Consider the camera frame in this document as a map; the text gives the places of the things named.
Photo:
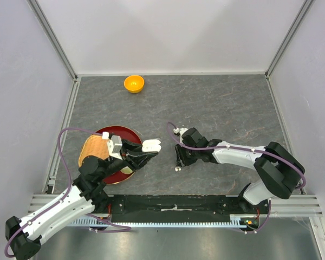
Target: round red tray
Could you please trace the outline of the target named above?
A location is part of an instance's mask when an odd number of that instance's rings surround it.
[[[134,131],[132,131],[131,129],[124,127],[124,126],[107,126],[107,127],[104,127],[103,129],[100,129],[96,132],[100,133],[100,134],[102,134],[102,132],[113,133],[113,134],[118,135],[118,136],[122,137],[123,139],[127,139],[131,142],[135,142],[137,144],[142,143],[141,139]],[[106,184],[108,184],[108,185],[117,184],[117,183],[122,182],[123,180],[130,178],[133,174],[134,174],[134,172],[131,174],[124,174],[121,171],[119,171],[119,172],[116,172],[113,175],[108,176],[107,178],[103,179],[103,181],[106,182]]]

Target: cable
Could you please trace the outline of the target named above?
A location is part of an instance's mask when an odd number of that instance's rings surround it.
[[[111,204],[108,204],[108,217],[110,217],[111,216]]]
[[[269,199],[269,209],[268,209],[268,212],[267,212],[267,216],[264,220],[264,222],[262,223],[261,226],[259,226],[256,230],[253,230],[253,231],[244,231],[245,234],[256,234],[258,231],[260,231],[262,228],[264,228],[264,226],[266,225],[269,217],[270,217],[270,214],[271,214],[271,199]],[[236,232],[240,232],[240,233],[243,233],[243,231],[241,229],[231,229],[232,231],[236,231]]]
[[[97,230],[97,229],[92,229],[91,227],[89,228],[90,231],[94,231],[96,233],[120,233],[120,232],[127,232],[127,231],[130,231],[131,230],[131,227],[130,226],[121,226],[121,225],[116,225],[116,224],[113,224],[109,221],[109,219],[102,219],[102,218],[99,218],[93,214],[87,214],[87,216],[90,216],[92,218],[96,218],[97,221],[99,222],[102,222],[106,225],[109,225],[109,226],[113,226],[115,228],[121,228],[121,229],[116,229],[116,230]]]
[[[194,151],[207,151],[207,150],[213,150],[213,149],[220,149],[220,148],[227,148],[225,145],[221,145],[221,146],[211,146],[211,147],[202,147],[202,148],[195,148],[195,147],[190,147],[190,146],[186,146],[185,144],[182,144],[178,138],[175,137],[174,133],[172,133],[170,131],[170,128],[169,126],[173,126],[174,129],[178,129],[178,127],[172,123],[172,122],[167,122],[166,124],[166,129],[167,129],[167,132],[168,134],[170,135],[170,137],[178,144],[180,145],[181,147],[183,148],[186,148],[188,150],[194,150]],[[244,148],[244,147],[236,147],[236,146],[233,146],[233,147],[230,147],[230,149],[234,149],[234,150],[240,150],[240,151],[246,151],[246,152],[253,152],[252,149],[249,149],[249,148]],[[301,177],[302,179],[302,184],[297,186],[295,189],[298,190],[298,189],[301,189],[303,187],[305,187],[306,185],[306,178],[304,177],[303,173],[301,172],[301,170],[299,168],[297,168],[295,165],[293,165],[292,163],[290,163],[289,161],[285,160],[284,158],[281,158],[273,153],[270,153],[270,152],[267,152],[267,151],[261,151],[261,150],[254,150],[254,152],[256,153],[262,153],[262,154],[266,154],[270,157],[273,157],[275,158],[276,160],[278,161],[281,161],[282,163],[288,165],[289,167],[291,167],[294,171],[296,171],[298,173],[298,175]],[[264,223],[259,226],[256,230],[254,231],[245,231],[245,234],[247,233],[257,233],[257,231],[261,230],[267,223],[269,217],[270,217],[270,214],[271,214],[271,199],[269,199],[269,209],[268,209],[268,213],[267,213],[267,217],[264,221]],[[237,231],[237,232],[242,232],[241,230],[237,230],[237,229],[232,229],[233,231]]]
[[[253,229],[253,230],[257,230],[257,228],[254,228],[254,227],[251,227],[250,225],[248,225],[248,223],[246,224],[247,227],[249,227],[250,229]],[[260,227],[260,218],[258,218],[258,227]]]
[[[256,216],[255,220],[259,219],[259,217],[260,217],[260,210],[259,210],[259,208],[256,208],[256,213],[257,213],[257,216]]]
[[[185,144],[182,144],[178,138],[175,137],[174,133],[172,133],[170,131],[170,128],[169,126],[173,126],[174,129],[177,129],[178,127],[172,123],[172,122],[167,122],[167,125],[166,125],[166,129],[167,129],[167,132],[168,134],[170,135],[170,137],[178,144],[180,145],[181,147],[183,148],[186,148],[188,150],[194,150],[194,151],[207,151],[207,150],[213,150],[213,149],[221,149],[221,148],[227,148],[227,149],[233,149],[233,150],[240,150],[240,151],[246,151],[246,152],[255,152],[255,153],[262,153],[262,154],[265,154],[265,155],[268,155],[272,158],[275,158],[276,160],[278,161],[281,161],[282,163],[288,165],[289,167],[291,167],[295,172],[298,173],[298,175],[301,177],[302,179],[302,184],[301,185],[298,185],[295,189],[296,190],[299,190],[303,187],[305,187],[306,185],[306,178],[304,177],[303,173],[301,172],[301,170],[299,168],[297,168],[295,165],[293,165],[292,163],[290,163],[289,161],[285,160],[284,158],[282,157],[279,157],[273,153],[270,153],[270,152],[267,152],[267,151],[261,151],[261,150],[254,150],[252,151],[252,149],[250,148],[244,148],[244,147],[236,147],[236,146],[232,146],[232,147],[226,147],[225,145],[220,145],[220,146],[210,146],[210,147],[201,147],[201,148],[195,148],[195,147],[190,147],[190,146],[186,146]]]
[[[85,130],[85,129],[82,129],[82,128],[77,128],[77,127],[67,127],[67,128],[64,128],[63,130],[60,131],[59,135],[58,135],[58,140],[57,140],[57,147],[58,147],[58,152],[59,152],[59,156],[60,156],[60,159],[61,161],[63,162],[64,164],[64,167],[66,169],[66,172],[68,174],[68,187],[67,187],[67,190],[64,194],[64,196],[61,197],[60,200],[58,200],[57,202],[55,202],[53,205],[50,205],[48,208],[46,208],[45,210],[41,211],[39,214],[37,214],[36,216],[34,216],[30,221],[31,222],[34,222],[37,218],[39,218],[40,216],[42,216],[43,214],[45,214],[46,212],[48,212],[49,210],[53,209],[56,205],[58,205],[60,203],[60,201],[63,201],[67,195],[70,193],[70,190],[72,188],[72,178],[71,178],[71,173],[70,173],[70,170],[69,168],[67,167],[67,164],[66,164],[66,161],[65,161],[65,158],[63,156],[63,153],[61,151],[61,144],[60,144],[60,140],[61,140],[61,136],[64,132],[68,131],[68,130],[75,130],[75,131],[81,131],[81,132],[86,132],[86,133],[89,133],[89,134],[94,134],[94,135],[100,135],[102,136],[102,134],[99,134],[99,133],[94,133],[92,131],[89,131],[89,130]],[[25,223],[23,226],[21,226],[11,237],[10,239],[7,241],[6,243],[6,246],[5,246],[5,249],[4,249],[4,253],[5,253],[5,256],[8,257],[8,258],[13,258],[15,257],[14,255],[10,255],[8,253],[8,249],[9,249],[9,246],[10,244],[12,243],[13,239],[15,239],[15,237],[23,230],[25,229],[26,227],[28,226],[28,223]]]

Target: floor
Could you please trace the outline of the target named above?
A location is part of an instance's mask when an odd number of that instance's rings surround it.
[[[123,76],[83,77],[70,126],[96,131],[122,125],[142,140],[160,138],[162,150],[144,168],[120,184],[108,185],[108,194],[239,194],[258,179],[252,170],[235,165],[202,161],[175,172],[174,143],[166,122],[195,127],[208,139],[260,146],[276,141],[283,133],[264,75],[145,76],[139,94],[124,89]],[[70,132],[64,146],[73,178],[87,134]],[[54,193],[67,187],[59,167]]]
[[[42,247],[35,260],[321,260],[309,221],[272,218],[256,235],[222,228],[136,228],[93,233],[66,227]]]

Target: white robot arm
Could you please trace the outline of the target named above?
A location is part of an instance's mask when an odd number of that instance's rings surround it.
[[[303,166],[276,142],[249,147],[219,139],[208,141],[195,128],[175,128],[173,132],[179,137],[179,144],[175,146],[176,170],[202,159],[204,162],[234,164],[257,171],[261,179],[247,185],[240,194],[251,205],[273,196],[288,199],[303,177]]]
[[[116,135],[111,136],[107,146],[109,158],[86,157],[72,186],[54,200],[21,219],[13,216],[6,221],[6,239],[17,260],[35,255],[42,244],[77,218],[94,211],[103,212],[108,196],[102,180],[117,171],[139,170],[161,150],[157,139],[146,140],[141,145]]]

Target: woven basket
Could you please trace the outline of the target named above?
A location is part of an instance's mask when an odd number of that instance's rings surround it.
[[[108,139],[103,139],[99,135],[91,135],[88,137],[83,145],[80,157],[78,159],[78,166],[81,167],[85,157],[93,155],[102,160],[109,157],[109,152],[107,148]]]

